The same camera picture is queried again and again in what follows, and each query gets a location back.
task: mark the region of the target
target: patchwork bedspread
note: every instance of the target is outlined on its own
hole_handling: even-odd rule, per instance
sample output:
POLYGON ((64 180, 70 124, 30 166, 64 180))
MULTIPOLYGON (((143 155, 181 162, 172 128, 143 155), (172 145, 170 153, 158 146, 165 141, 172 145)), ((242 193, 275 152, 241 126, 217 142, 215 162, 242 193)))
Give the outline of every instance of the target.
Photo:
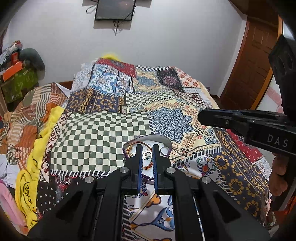
MULTIPOLYGON (((98 59, 77 75, 67 107, 43 157, 37 216, 45 217, 86 176, 104 178, 124 166, 122 146, 159 134, 173 144, 172 166, 209 176, 259 222, 269 210, 271 169, 231 131, 203 126, 198 113, 218 108, 206 88, 178 68, 134 66, 98 59)), ((123 239, 174 240, 172 198, 142 183, 124 201, 123 239)))

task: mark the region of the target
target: wooden door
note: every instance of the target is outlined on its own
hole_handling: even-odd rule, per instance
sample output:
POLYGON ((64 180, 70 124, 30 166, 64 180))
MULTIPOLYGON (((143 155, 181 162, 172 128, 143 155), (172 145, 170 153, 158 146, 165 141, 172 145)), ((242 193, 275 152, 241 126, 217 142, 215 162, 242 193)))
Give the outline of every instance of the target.
POLYGON ((277 34, 276 27, 248 18, 241 54, 220 97, 223 108, 251 108, 269 72, 277 34))

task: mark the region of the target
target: blue gripper pad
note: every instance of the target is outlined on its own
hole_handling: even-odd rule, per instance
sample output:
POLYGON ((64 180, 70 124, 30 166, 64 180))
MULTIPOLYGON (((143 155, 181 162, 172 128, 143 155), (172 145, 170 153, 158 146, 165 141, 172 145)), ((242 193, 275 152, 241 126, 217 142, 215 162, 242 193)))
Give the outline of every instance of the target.
POLYGON ((139 171, 138 171, 138 188, 137 188, 138 193, 140 193, 140 191, 141 191, 142 173, 143 173, 143 147, 141 145, 140 160, 139 160, 139 171))
POLYGON ((158 192, 157 167, 156 167, 155 148, 154 148, 154 146, 152 148, 153 177, 154 177, 154 189, 155 189, 155 193, 157 193, 158 192))

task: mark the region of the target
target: finger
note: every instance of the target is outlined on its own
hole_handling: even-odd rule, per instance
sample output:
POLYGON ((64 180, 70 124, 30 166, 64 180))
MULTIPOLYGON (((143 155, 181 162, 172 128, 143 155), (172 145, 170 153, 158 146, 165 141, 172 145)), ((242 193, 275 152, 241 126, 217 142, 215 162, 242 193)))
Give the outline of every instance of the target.
POLYGON ((279 196, 282 192, 286 191, 287 188, 287 182, 282 177, 277 175, 276 172, 272 171, 269 177, 269 190, 271 194, 279 196))
POLYGON ((274 171, 272 171, 269 176, 269 181, 268 181, 269 190, 272 195, 279 196, 279 195, 281 195, 281 191, 278 190, 278 188, 277 188, 276 179, 277 179, 277 174, 274 171))
POLYGON ((272 162, 272 170, 275 171, 278 175, 284 175, 287 170, 288 160, 288 157, 276 156, 272 162))

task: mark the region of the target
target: pink cloth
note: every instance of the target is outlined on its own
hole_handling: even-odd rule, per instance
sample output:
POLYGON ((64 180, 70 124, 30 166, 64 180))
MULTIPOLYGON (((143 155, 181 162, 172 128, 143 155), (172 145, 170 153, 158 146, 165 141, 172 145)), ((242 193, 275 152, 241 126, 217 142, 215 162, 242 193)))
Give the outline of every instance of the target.
POLYGON ((0 205, 12 223, 27 225, 24 214, 18 209, 14 198, 3 183, 0 183, 0 205))

